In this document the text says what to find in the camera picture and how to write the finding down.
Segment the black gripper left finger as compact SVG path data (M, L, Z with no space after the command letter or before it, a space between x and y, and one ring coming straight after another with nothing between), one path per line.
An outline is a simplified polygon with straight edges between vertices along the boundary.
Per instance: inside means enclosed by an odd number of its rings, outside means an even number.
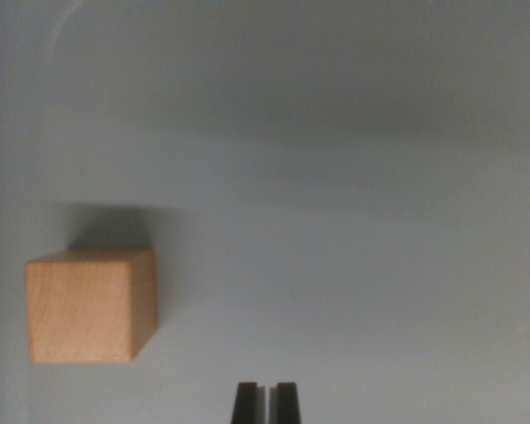
M265 388L257 382L240 382L231 414L231 424L263 424L265 422Z

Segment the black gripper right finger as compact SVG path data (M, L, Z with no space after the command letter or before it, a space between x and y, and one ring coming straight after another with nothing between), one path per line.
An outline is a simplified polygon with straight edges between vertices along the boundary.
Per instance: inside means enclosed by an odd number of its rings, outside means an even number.
M269 389L269 424L300 424L298 386L279 382Z

